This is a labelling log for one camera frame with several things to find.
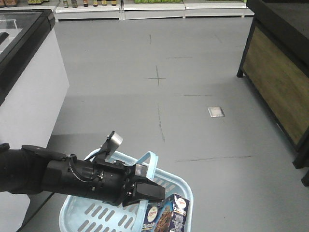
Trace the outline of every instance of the light blue shopping basket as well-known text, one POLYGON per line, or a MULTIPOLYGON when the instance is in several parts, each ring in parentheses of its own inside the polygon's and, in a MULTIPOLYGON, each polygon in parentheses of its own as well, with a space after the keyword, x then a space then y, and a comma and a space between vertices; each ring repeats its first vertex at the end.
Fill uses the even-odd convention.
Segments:
MULTIPOLYGON (((87 157, 96 153, 94 150, 87 157)), ((121 160, 126 165, 143 163, 148 166, 147 178, 166 188, 166 196, 177 193, 190 200, 185 232, 191 231, 193 195, 189 185, 180 177, 156 168, 158 156, 147 152, 139 160, 115 152, 108 160, 121 160)), ((127 207, 112 206, 102 201, 82 197, 68 196, 59 215, 61 232, 140 232, 148 201, 127 207)))

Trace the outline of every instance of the counter leg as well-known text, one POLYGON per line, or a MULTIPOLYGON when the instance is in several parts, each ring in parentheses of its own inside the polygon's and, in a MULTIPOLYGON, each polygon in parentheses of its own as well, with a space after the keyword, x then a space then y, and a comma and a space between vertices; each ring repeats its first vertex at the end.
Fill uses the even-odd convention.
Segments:
POLYGON ((309 158, 309 142, 305 142, 305 144, 299 150, 299 153, 296 159, 294 160, 293 165, 296 168, 303 168, 308 158, 309 158))
POLYGON ((308 187, 309 186, 309 171, 307 174, 301 179, 301 182, 303 182, 303 185, 308 187))
POLYGON ((243 71, 241 70, 241 68, 238 69, 236 76, 237 77, 243 77, 243 71))

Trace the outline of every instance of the gray floor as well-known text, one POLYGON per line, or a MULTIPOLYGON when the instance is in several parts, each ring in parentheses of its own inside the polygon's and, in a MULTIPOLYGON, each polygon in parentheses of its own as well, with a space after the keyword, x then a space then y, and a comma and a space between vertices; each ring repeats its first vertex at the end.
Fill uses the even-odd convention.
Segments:
MULTIPOLYGON (((110 131, 195 197, 194 232, 307 232, 309 193, 276 123, 236 72, 251 18, 56 24, 70 81, 49 147, 84 158, 110 131), (220 106, 223 118, 207 107, 220 106)), ((58 232, 55 194, 22 230, 58 232)))

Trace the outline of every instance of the floor drain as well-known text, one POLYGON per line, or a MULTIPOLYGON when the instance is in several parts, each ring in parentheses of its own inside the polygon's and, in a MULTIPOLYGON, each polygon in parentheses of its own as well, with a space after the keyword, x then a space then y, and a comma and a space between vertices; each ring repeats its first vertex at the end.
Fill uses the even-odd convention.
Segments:
POLYGON ((211 117, 224 117, 223 110, 219 106, 208 107, 208 112, 211 117))

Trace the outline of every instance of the chocolate box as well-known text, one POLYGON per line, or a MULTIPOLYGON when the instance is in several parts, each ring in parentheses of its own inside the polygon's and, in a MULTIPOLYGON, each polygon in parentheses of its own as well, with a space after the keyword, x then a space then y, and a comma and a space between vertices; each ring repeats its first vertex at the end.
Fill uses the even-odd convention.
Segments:
POLYGON ((172 194, 160 204, 149 204, 142 232, 184 232, 190 201, 172 194))

